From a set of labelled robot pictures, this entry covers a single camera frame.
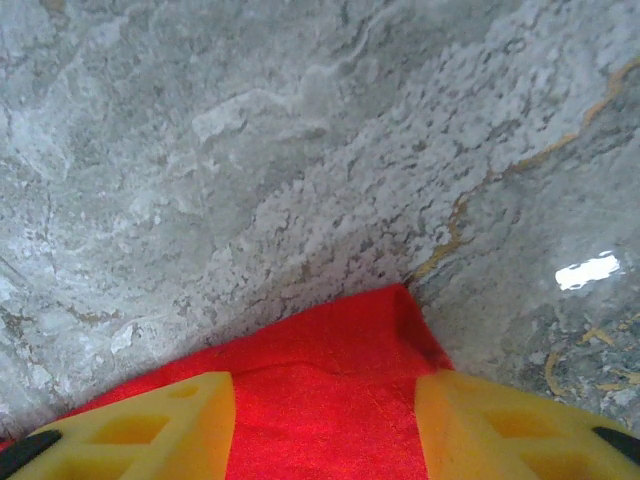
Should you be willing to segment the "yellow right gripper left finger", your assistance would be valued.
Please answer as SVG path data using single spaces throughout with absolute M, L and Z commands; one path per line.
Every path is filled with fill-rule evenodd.
M 0 480 L 225 480 L 228 372 L 209 372 L 50 423 L 0 452 Z

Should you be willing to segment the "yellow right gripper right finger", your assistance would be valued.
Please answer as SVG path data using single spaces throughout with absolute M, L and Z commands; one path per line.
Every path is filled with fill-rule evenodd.
M 453 370 L 416 382 L 429 480 L 640 480 L 640 439 L 603 416 Z

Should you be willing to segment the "red t-shirt with bear print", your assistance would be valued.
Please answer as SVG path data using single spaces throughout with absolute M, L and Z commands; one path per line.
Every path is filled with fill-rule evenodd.
M 228 372 L 235 426 L 225 480 L 425 480 L 415 387 L 448 365 L 396 284 L 171 362 L 64 418 Z

